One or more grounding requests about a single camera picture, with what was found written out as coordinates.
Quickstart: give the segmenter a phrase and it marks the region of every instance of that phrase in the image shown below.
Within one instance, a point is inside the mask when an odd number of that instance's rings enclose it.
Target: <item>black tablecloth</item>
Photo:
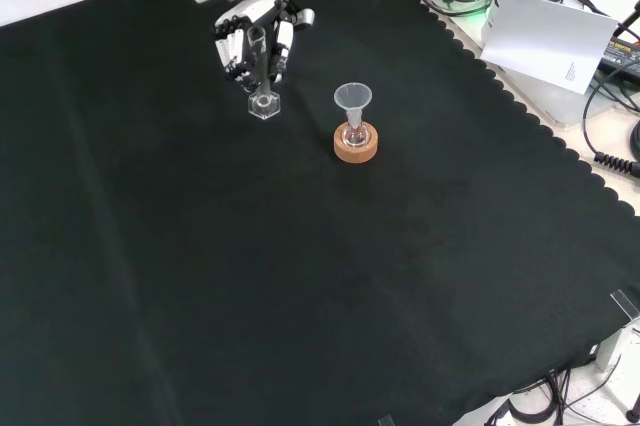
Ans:
[[[418,0],[296,2],[268,122],[224,3],[0,31],[0,423],[448,425],[623,325],[640,228],[587,164]],[[349,81],[362,166],[332,154]]]

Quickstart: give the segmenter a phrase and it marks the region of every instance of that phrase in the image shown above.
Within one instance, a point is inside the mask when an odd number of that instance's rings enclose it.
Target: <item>white paper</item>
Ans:
[[[584,94],[617,22],[545,0],[497,0],[481,59]]]

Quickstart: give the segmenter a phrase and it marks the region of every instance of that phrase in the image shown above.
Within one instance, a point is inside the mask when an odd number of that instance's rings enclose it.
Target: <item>hexagonal glass base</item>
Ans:
[[[269,119],[280,112],[280,95],[271,91],[268,94],[256,92],[249,96],[249,114],[260,119]]]

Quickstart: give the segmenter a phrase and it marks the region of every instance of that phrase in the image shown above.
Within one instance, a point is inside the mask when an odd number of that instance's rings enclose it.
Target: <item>robotic arm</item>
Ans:
[[[205,3],[211,0],[196,0]],[[259,62],[252,54],[248,32],[254,27],[273,30],[268,80],[282,81],[293,45],[294,30],[312,26],[315,13],[310,9],[298,10],[289,0],[227,0],[235,3],[215,23],[214,36],[222,66],[229,79],[240,83],[249,93],[260,83]]]

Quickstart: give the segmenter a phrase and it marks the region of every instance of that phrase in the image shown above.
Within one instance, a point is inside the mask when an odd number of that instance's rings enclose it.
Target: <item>wooden base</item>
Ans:
[[[361,148],[352,148],[351,146],[344,144],[344,141],[342,141],[342,132],[344,131],[344,128],[347,127],[347,123],[341,124],[333,134],[333,150],[336,152],[336,156],[345,163],[366,163],[378,152],[378,132],[376,131],[376,128],[371,126],[369,123],[364,124],[369,129],[371,137],[369,138],[369,142],[366,146]]]

